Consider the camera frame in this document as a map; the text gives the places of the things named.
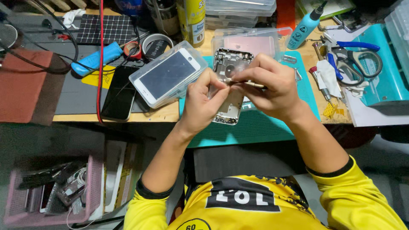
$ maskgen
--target yellow shirt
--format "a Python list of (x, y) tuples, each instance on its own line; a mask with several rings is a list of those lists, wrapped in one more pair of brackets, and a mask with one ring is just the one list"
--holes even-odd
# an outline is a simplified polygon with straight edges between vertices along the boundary
[[(328, 228), (406, 229), (372, 180), (352, 160), (352, 167), (342, 175), (328, 178), (312, 174), (323, 192), (320, 201), (328, 212)], [(296, 193), (297, 182), (291, 178), (233, 176), (199, 185), (185, 202), (183, 213), (169, 226), (166, 198), (146, 199), (135, 191), (124, 229), (327, 229)]]

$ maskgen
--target person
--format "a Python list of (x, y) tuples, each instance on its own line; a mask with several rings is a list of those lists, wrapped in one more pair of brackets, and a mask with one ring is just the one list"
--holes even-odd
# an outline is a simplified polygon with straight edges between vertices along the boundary
[[(191, 83), (180, 121), (137, 182), (125, 215), (125, 230), (406, 229), (372, 180), (298, 97), (292, 68), (259, 54), (232, 80), (252, 80), (268, 89), (243, 83), (227, 86), (209, 68)], [(211, 100), (207, 98), (209, 84), (219, 89)], [(184, 151), (211, 123), (230, 90), (240, 90), (259, 110), (291, 129), (308, 172), (323, 192), (320, 201), (328, 212), (327, 227), (314, 215), (293, 177), (260, 175), (185, 185), (183, 212), (168, 226), (165, 202)]]

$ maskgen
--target yellow spray can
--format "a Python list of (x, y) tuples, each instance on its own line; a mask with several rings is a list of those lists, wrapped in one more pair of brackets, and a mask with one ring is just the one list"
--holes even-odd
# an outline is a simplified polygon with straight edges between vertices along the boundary
[(177, 0), (176, 7), (183, 39), (193, 47), (201, 46), (205, 40), (205, 0)]

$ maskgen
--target blue heat gun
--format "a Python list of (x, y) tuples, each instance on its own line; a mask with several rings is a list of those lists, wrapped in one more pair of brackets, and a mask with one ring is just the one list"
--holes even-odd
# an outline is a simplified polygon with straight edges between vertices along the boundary
[[(103, 64), (106, 65), (111, 61), (119, 58), (124, 52), (122, 49), (125, 44), (118, 45), (117, 42), (113, 42), (103, 49)], [(85, 68), (77, 63), (71, 63), (71, 68), (79, 75), (85, 76), (99, 67), (99, 59), (101, 58), (101, 51), (98, 50), (95, 53), (79, 60), (78, 62), (86, 65), (90, 68)]]

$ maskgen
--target yellow paper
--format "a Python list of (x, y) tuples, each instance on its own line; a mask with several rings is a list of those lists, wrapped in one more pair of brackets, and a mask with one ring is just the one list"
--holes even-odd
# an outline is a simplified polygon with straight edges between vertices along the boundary
[(332, 105), (330, 103), (328, 103), (327, 107), (324, 110), (323, 115), (328, 119), (332, 119), (334, 117), (334, 114), (335, 114), (337, 108), (338, 108), (338, 105), (334, 105), (334, 107), (332, 107)]
[[(106, 65), (104, 66), (103, 70), (112, 70), (115, 67)], [(111, 85), (112, 77), (114, 76), (115, 70), (111, 72), (103, 72), (102, 74), (102, 88), (109, 89), (109, 86)], [(92, 85), (92, 86), (98, 86), (98, 80), (99, 80), (99, 71), (94, 71), (90, 74), (88, 74), (86, 77), (84, 77), (81, 82)]]

